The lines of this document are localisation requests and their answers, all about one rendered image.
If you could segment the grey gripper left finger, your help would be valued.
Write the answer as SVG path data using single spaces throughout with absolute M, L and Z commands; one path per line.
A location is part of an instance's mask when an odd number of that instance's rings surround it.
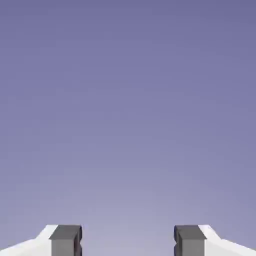
M 0 250 L 0 256 L 83 256 L 83 228 L 48 224 L 36 238 Z

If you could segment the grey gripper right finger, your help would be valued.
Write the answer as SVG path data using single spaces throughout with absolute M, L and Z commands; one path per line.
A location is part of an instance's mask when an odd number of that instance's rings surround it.
M 175 225 L 174 256 L 256 256 L 256 250 L 222 239 L 208 224 Z

